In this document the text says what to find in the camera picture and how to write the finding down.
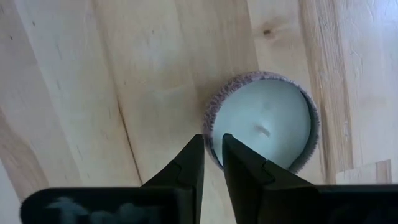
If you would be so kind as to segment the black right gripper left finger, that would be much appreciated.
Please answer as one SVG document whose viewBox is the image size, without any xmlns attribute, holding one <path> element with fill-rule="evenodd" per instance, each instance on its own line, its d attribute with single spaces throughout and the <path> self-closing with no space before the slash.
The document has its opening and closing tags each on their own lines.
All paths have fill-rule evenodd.
<svg viewBox="0 0 398 224">
<path fill-rule="evenodd" d="M 143 188 L 169 190 L 172 198 L 164 202 L 161 223 L 199 224 L 203 200 L 205 145 L 196 134 Z"/>
</svg>

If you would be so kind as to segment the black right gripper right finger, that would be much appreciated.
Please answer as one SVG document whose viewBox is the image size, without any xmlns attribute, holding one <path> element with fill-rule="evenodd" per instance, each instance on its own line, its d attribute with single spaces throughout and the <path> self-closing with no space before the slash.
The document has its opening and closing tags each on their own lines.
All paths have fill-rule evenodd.
<svg viewBox="0 0 398 224">
<path fill-rule="evenodd" d="M 319 192 L 231 134 L 223 136 L 223 169 L 237 223 L 318 223 Z"/>
</svg>

